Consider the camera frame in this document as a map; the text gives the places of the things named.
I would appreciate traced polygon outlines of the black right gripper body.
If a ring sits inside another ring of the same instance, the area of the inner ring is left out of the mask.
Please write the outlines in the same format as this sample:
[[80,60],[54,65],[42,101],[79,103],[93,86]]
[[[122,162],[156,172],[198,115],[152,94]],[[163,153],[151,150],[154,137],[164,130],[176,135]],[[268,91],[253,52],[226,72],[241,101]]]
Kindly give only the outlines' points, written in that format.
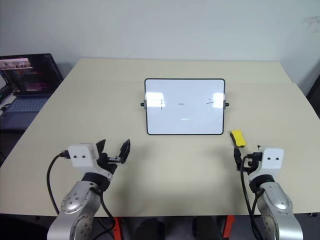
[[258,169],[259,163],[262,160],[261,152],[253,152],[245,155],[240,164],[240,171],[247,174],[251,174]]

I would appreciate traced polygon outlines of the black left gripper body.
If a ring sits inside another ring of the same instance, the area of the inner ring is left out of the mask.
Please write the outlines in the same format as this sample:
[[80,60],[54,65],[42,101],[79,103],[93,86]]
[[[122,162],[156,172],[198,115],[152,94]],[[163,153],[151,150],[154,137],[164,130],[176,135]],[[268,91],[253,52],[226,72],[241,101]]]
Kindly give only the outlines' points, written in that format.
[[121,156],[109,157],[107,153],[103,152],[99,155],[97,164],[103,170],[108,171],[112,175],[115,173],[118,164],[124,164],[125,158]]

